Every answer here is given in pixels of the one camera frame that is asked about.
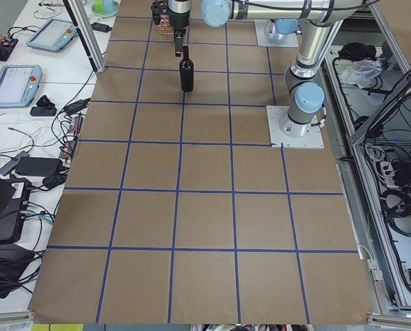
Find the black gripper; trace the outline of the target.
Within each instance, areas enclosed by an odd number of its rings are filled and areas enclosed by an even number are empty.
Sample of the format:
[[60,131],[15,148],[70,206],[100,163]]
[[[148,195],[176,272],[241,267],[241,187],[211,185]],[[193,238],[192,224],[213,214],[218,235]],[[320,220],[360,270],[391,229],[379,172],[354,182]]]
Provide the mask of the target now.
[[181,56],[181,48],[186,44],[184,29],[189,24],[191,0],[168,0],[169,23],[174,29],[174,54]]

